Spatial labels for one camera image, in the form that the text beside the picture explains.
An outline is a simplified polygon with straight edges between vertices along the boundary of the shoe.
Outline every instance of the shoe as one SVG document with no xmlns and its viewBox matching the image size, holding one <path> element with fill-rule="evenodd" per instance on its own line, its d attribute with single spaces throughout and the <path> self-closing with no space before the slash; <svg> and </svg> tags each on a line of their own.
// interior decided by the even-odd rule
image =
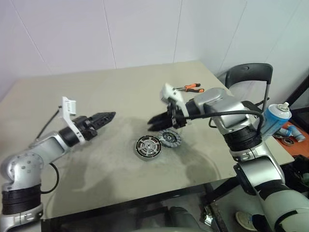
<svg viewBox="0 0 309 232">
<path fill-rule="evenodd" d="M 249 230 L 249 231 L 257 231 L 257 229 L 252 224 L 252 215 L 238 211 L 235 213 L 236 221 L 239 225 L 241 225 L 243 228 Z"/>
</svg>

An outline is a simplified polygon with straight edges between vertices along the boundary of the beige table surface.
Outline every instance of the beige table surface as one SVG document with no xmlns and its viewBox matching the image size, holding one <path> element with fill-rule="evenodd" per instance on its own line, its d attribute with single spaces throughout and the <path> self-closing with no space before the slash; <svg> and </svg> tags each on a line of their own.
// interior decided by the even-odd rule
<svg viewBox="0 0 309 232">
<path fill-rule="evenodd" d="M 90 143 L 55 162 L 61 180 L 56 191 L 42 196 L 45 218 L 235 176 L 228 147 L 208 119 L 179 129 L 182 145 L 162 148 L 156 160 L 145 162 L 135 155 L 138 138 L 156 135 L 147 132 L 147 121 L 166 111 L 159 98 L 165 82 L 225 88 L 197 61 L 19 80 L 0 104 L 0 161 L 25 149 L 66 96 L 77 101 L 78 116 L 110 111 L 116 116 Z M 195 95 L 183 93 L 186 100 Z M 46 132 L 62 127 L 56 118 Z M 273 138 L 267 144 L 279 164 L 293 161 Z M 47 167 L 42 189 L 54 182 L 54 171 Z"/>
</svg>

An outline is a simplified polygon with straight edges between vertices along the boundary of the chair backrest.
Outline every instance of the chair backrest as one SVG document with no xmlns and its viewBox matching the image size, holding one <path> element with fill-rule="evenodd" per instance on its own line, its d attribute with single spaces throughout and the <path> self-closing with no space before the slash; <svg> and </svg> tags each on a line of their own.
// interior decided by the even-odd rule
<svg viewBox="0 0 309 232">
<path fill-rule="evenodd" d="M 225 86 L 242 81 L 266 81 L 269 85 L 272 76 L 272 66 L 265 63 L 240 64 L 231 68 L 225 77 Z"/>
</svg>

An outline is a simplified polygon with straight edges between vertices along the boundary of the black cable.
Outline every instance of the black cable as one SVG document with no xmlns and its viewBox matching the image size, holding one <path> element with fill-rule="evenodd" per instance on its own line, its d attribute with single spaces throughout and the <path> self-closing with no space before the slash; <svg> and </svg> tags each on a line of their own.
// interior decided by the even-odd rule
<svg viewBox="0 0 309 232">
<path fill-rule="evenodd" d="M 51 193 L 52 191 L 54 191 L 54 190 L 57 188 L 57 186 L 58 186 L 58 184 L 59 184 L 59 171 L 58 171 L 58 168 L 57 168 L 53 163 L 50 163 L 49 165 L 52 166 L 52 167 L 54 168 L 55 172 L 56 172 L 56 177 L 57 177 L 57 179 L 56 179 L 56 184 L 55 184 L 54 187 L 53 187 L 51 190 L 49 190 L 49 191 L 41 191 L 41 194 Z"/>
<path fill-rule="evenodd" d="M 212 118 L 209 119 L 208 126 L 211 128 L 217 128 L 216 126 L 213 126 L 211 122 L 212 122 Z"/>
<path fill-rule="evenodd" d="M 217 112 L 217 113 L 209 113 L 209 114 L 202 114 L 202 115 L 192 115 L 188 117 L 184 117 L 182 115 L 174 115 L 174 118 L 179 119 L 197 119 L 197 118 L 208 118 L 208 117 L 215 117 L 215 116 L 223 116 L 223 115 L 256 115 L 260 118 L 259 124 L 257 126 L 257 132 L 260 134 L 261 127 L 264 122 L 264 117 L 260 112 L 254 110 L 235 110 L 235 111 L 226 111 L 226 112 Z"/>
<path fill-rule="evenodd" d="M 56 115 L 59 113 L 59 110 L 57 110 L 54 115 L 48 120 L 48 122 L 45 124 L 45 126 L 42 128 L 36 139 L 40 138 L 40 136 L 43 134 L 46 127 L 51 123 L 51 121 L 56 117 Z"/>
</svg>

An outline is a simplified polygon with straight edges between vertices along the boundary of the pliers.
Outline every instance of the pliers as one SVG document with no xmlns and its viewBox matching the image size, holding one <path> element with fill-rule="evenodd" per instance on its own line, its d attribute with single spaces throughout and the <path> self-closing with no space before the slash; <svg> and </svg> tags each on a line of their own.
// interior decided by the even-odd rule
<svg viewBox="0 0 309 232">
<path fill-rule="evenodd" d="M 188 86 L 184 86 L 181 88 L 176 88 L 179 91 L 186 91 L 186 92 L 193 92 L 193 93 L 202 93 L 204 92 L 203 88 L 199 88 L 199 89 L 194 89 L 195 87 L 200 87 L 201 84 L 200 83 L 194 83 L 194 84 L 190 84 Z"/>
</svg>

